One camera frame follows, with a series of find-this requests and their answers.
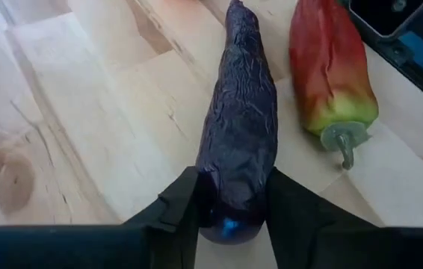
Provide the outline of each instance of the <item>green pepper stem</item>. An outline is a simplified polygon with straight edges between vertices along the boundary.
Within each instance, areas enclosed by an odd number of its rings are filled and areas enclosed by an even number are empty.
[[[353,147],[350,142],[349,134],[341,133],[335,136],[336,144],[338,145],[339,150],[343,154],[343,168],[349,170],[354,165],[354,154]]]

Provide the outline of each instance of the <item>blue light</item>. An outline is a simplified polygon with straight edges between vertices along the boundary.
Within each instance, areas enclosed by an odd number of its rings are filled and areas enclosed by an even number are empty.
[[[228,217],[225,217],[225,219],[223,220],[222,236],[225,238],[233,236],[234,231],[239,226],[240,226],[240,223],[238,221],[234,221]]]

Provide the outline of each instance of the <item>red bell pepper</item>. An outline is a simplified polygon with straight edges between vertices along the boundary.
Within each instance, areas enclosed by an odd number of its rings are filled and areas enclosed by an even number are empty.
[[[353,166],[378,107],[359,32],[336,0],[299,0],[290,29],[294,93],[303,127]]]

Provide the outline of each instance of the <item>wooden table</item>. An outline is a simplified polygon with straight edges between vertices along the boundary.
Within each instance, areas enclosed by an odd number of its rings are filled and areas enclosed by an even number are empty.
[[[296,1],[244,3],[277,85],[278,168],[373,223],[423,226],[423,93],[367,48],[380,117],[355,168],[339,169],[339,154],[297,122],[287,55]],[[192,165],[228,4],[0,0],[0,225],[119,223]],[[200,238],[198,268],[217,262],[276,266],[266,231],[240,247]]]

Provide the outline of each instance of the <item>wrinkled eggplant skin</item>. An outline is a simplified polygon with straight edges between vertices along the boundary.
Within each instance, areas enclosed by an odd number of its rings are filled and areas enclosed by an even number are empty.
[[[277,156],[277,90],[258,19],[239,0],[226,13],[226,34],[196,162],[207,186],[200,232],[239,244],[254,238],[265,220],[265,183]]]

